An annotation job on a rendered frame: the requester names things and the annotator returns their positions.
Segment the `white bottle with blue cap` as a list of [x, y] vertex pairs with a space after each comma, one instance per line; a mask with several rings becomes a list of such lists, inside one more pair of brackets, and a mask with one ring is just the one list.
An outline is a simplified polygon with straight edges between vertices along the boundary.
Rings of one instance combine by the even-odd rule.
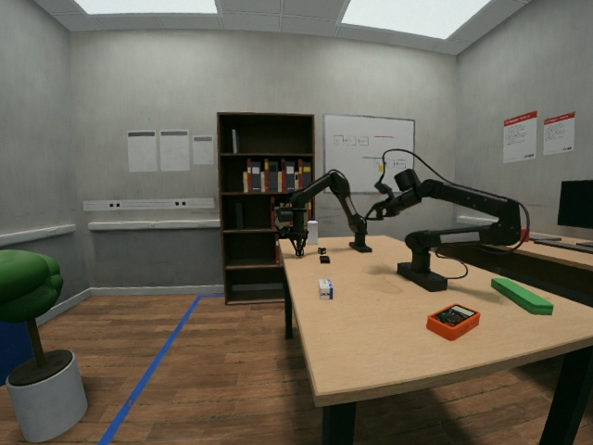
[[318, 222], [315, 221], [315, 218], [310, 218], [308, 222], [308, 244], [309, 245], [317, 245], [318, 244]]

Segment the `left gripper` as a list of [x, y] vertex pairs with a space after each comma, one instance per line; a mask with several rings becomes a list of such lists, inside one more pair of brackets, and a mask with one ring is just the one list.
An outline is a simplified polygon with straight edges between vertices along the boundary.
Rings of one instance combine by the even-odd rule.
[[[365, 220], [366, 221], [382, 221], [384, 220], [384, 217], [396, 217], [396, 215], [398, 216], [400, 214], [401, 211], [407, 209], [406, 206], [402, 205], [403, 201], [401, 200], [401, 195], [395, 197], [393, 192], [392, 192], [392, 188], [390, 188], [387, 184], [381, 184], [380, 185], [385, 188], [386, 193], [388, 194], [388, 198], [386, 198], [383, 201], [380, 201], [378, 203], [373, 204], [372, 208], [370, 209], [370, 211], [367, 213], [367, 215], [365, 216]], [[393, 198], [395, 197], [395, 198]], [[393, 199], [390, 199], [393, 198]], [[383, 210], [386, 210], [385, 215], [383, 214]], [[370, 214], [373, 211], [376, 211], [376, 218], [369, 218]]]

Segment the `green flat bar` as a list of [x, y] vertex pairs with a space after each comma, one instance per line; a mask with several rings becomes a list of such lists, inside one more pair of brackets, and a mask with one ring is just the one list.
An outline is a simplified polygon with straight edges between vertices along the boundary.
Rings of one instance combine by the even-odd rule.
[[492, 278], [491, 287], [535, 315], [552, 315], [554, 305], [506, 278]]

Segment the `small white and blue box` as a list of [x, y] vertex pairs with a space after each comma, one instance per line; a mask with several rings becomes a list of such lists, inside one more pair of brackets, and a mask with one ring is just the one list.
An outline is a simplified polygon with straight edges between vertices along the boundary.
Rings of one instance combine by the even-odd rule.
[[321, 299], [333, 299], [333, 286], [330, 280], [319, 280], [319, 293]]

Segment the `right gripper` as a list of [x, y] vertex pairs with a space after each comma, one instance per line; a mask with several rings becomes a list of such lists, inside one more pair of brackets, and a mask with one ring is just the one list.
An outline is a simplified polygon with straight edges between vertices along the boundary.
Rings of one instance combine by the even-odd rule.
[[[308, 236], [306, 234], [308, 234], [309, 231], [304, 231], [304, 222], [293, 222], [293, 226], [289, 226], [289, 225], [283, 226], [283, 228], [281, 230], [283, 230], [284, 228], [290, 228], [290, 231], [289, 231], [290, 233], [288, 233], [288, 235], [290, 235], [289, 240], [291, 241], [295, 251], [298, 252], [300, 248], [304, 247], [304, 245], [308, 239]], [[300, 247], [302, 239], [303, 239], [303, 243], [302, 243], [302, 246]], [[296, 248], [294, 241], [297, 242], [297, 248]]]

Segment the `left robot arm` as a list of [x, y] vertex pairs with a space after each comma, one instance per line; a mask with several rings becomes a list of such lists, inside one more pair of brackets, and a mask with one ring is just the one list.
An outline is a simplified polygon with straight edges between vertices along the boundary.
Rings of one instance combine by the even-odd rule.
[[446, 283], [448, 281], [446, 277], [431, 271], [430, 248], [467, 245], [508, 247], [518, 243], [521, 238], [520, 207], [516, 200], [495, 197], [432, 179], [427, 179], [421, 183], [413, 169], [399, 172], [394, 176], [394, 179], [399, 191], [404, 192], [401, 194], [401, 200], [403, 201], [402, 205], [407, 208], [421, 203], [423, 197], [431, 197], [472, 210], [478, 210], [498, 218], [498, 222], [493, 222], [491, 225], [437, 231], [422, 230], [408, 234], [405, 237], [405, 244], [411, 249], [411, 261], [398, 262], [397, 266], [430, 284]]

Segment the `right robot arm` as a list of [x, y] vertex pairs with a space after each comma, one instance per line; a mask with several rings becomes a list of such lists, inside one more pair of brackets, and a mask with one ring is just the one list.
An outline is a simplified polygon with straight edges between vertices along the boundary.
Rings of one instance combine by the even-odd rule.
[[[333, 179], [335, 181], [333, 182]], [[319, 181], [305, 188], [304, 190], [295, 193], [290, 197], [292, 207], [278, 208], [278, 221], [284, 222], [304, 222], [305, 204], [309, 202], [314, 196], [319, 194], [322, 190], [329, 187], [333, 194], [339, 200], [348, 221], [348, 226], [353, 233], [355, 233], [354, 242], [348, 242], [349, 245], [357, 248], [360, 251], [369, 251], [372, 248], [366, 246], [365, 237], [368, 234], [364, 221], [358, 215], [348, 192], [348, 182], [341, 177], [337, 172], [331, 172], [328, 176], [322, 177]], [[302, 193], [303, 192], [303, 193]], [[298, 208], [293, 208], [297, 207]], [[300, 209], [300, 210], [292, 210]], [[357, 232], [357, 233], [356, 233]]]

